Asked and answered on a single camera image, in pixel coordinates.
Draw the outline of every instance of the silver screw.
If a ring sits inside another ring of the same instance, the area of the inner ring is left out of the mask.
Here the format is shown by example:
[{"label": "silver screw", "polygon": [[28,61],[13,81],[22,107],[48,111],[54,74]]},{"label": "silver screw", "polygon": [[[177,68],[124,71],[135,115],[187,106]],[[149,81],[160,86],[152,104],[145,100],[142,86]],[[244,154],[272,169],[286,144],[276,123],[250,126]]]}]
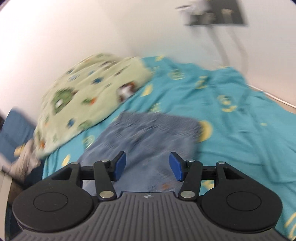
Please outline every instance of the silver screw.
[{"label": "silver screw", "polygon": [[195,193],[193,191],[183,191],[180,195],[183,198],[192,198],[195,196]]},{"label": "silver screw", "polygon": [[114,193],[111,191],[102,191],[102,192],[100,192],[100,196],[102,198],[110,198],[110,197],[114,196]]}]

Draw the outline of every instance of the white cord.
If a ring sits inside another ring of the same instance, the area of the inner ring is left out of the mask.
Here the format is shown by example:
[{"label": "white cord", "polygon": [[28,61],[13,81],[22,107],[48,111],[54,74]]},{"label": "white cord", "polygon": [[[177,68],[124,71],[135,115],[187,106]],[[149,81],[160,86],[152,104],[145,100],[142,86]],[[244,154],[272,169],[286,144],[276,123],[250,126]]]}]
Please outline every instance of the white cord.
[{"label": "white cord", "polygon": [[[225,23],[233,24],[232,10],[230,10],[230,9],[222,9],[222,14],[223,14],[223,18],[224,18]],[[242,57],[241,73],[244,76],[246,76],[246,74],[248,72],[248,64],[249,64],[247,50],[244,47],[244,45],[242,44],[242,42],[240,41],[240,39],[235,34],[232,26],[228,27],[228,34],[232,38],[233,42],[236,44],[236,46],[237,46],[237,48],[238,48],[238,50],[239,50],[239,52],[241,54],[241,57]]]},{"label": "white cord", "polygon": [[207,31],[209,33],[209,36],[211,37],[211,39],[213,40],[220,56],[221,56],[221,59],[222,59],[222,65],[223,66],[229,66],[230,65],[230,62],[229,62],[229,58],[226,54],[226,51],[221,43],[221,41],[219,40],[217,34],[216,34],[216,31],[215,31],[215,27],[212,25],[212,24],[207,24],[206,25],[207,27]]}]

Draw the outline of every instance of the wall outlet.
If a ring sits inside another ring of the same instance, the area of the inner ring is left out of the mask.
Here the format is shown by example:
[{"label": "wall outlet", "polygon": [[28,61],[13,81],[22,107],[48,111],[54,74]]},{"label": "wall outlet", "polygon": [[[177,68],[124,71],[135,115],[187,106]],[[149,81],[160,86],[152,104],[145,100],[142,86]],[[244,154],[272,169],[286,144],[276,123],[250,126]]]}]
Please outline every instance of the wall outlet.
[{"label": "wall outlet", "polygon": [[[242,16],[242,12],[240,10],[239,0],[208,0],[207,2],[211,6],[211,10],[209,13],[213,13],[215,18],[213,20],[213,24],[229,24],[226,23],[222,14],[223,9],[230,9],[231,18],[233,24],[246,25],[246,21]],[[203,15],[191,15],[190,17],[190,26],[194,25],[203,25],[207,23],[208,14],[205,13]]]}]

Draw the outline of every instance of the circular black disc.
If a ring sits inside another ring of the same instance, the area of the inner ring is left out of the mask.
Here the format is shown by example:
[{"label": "circular black disc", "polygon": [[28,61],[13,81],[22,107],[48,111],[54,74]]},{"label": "circular black disc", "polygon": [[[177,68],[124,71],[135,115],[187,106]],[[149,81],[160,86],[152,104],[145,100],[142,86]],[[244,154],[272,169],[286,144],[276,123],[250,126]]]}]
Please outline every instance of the circular black disc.
[{"label": "circular black disc", "polygon": [[205,193],[201,207],[208,218],[228,230],[259,232],[276,225],[280,198],[263,185],[229,180]]},{"label": "circular black disc", "polygon": [[62,180],[32,186],[12,206],[18,223],[36,232],[69,229],[84,221],[92,208],[92,198],[86,191]]}]

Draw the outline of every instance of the folded cloth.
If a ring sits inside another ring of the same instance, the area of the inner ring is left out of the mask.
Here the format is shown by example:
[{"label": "folded cloth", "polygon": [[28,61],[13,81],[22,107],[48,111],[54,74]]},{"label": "folded cloth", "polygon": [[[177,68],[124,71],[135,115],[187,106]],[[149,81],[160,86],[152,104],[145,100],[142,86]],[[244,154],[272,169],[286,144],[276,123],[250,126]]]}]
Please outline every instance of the folded cloth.
[{"label": "folded cloth", "polygon": [[[81,166],[96,161],[112,160],[120,151],[127,154],[126,167],[113,186],[123,191],[178,191],[169,166],[169,154],[177,152],[183,159],[192,159],[194,145],[201,134],[197,120],[162,113],[122,112],[99,138],[78,159]],[[83,189],[96,195],[94,181],[84,181]]]},{"label": "folded cloth", "polygon": [[35,167],[38,167],[40,163],[34,153],[34,140],[31,139],[23,148],[20,157],[11,164],[8,174],[18,181],[24,182],[26,176],[28,176]]},{"label": "folded cloth", "polygon": [[50,154],[104,120],[151,77],[138,57],[98,54],[73,66],[42,99],[34,132],[36,155]]}]

